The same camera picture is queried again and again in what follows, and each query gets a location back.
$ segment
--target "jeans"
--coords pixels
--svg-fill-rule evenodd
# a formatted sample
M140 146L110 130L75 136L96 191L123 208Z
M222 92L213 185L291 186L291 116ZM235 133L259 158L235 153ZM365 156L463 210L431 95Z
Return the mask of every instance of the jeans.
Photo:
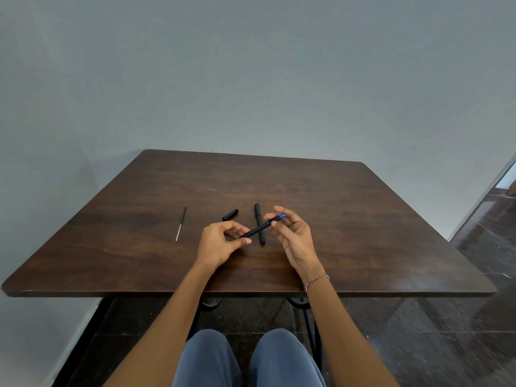
M218 331L201 330L183 349L172 387L240 387L242 374L229 342ZM323 376L298 339L285 329L269 331L249 364L249 386L324 386Z

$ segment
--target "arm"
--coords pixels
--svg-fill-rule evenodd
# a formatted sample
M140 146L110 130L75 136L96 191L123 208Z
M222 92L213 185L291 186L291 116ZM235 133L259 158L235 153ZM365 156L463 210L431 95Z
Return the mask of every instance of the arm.
M315 253L310 227L289 209L275 206L274 210L276 212L266 214L265 219L287 213L281 222L272 223L271 230L303 283L325 274ZM330 281L327 278L316 280L307 294L335 383L339 386L398 386L353 323Z
M237 248L251 243L237 239L249 232L234 221L204 228L197 259L151 327L129 352L104 387L170 387L183 352L202 291L215 269ZM225 240L224 235L234 238Z

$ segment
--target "bracelet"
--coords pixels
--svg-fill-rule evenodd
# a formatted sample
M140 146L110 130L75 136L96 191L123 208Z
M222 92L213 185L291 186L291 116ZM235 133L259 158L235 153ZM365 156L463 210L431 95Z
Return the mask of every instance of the bracelet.
M308 281L304 286L303 286L303 290L306 292L308 291L308 287L310 285L312 285L315 281L317 281L318 279L320 278L323 278L323 277L326 277L327 279L330 279L330 276L327 275L327 274L321 274L321 275L318 275L316 278L314 279L311 279L310 281Z

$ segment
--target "forearm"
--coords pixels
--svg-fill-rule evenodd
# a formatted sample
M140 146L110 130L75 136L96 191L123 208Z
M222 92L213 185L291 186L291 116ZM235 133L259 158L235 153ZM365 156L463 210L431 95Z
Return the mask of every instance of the forearm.
M104 387L170 387L202 291L212 271L194 265L145 335Z
M353 323L330 281L318 279L307 294L335 383L353 387L398 386Z

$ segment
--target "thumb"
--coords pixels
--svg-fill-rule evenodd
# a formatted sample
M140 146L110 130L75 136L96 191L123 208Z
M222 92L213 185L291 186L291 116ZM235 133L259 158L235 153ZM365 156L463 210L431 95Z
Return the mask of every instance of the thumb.
M292 240L295 236L294 233L290 230L289 227L287 227L285 224L283 224L280 221L273 221L270 224L276 231L278 231L280 234L282 234L287 240Z
M239 249L242 246L250 245L252 242L251 239L243 237L240 239L235 239L233 241L229 241L229 245L231 246L231 252L235 251L236 249Z

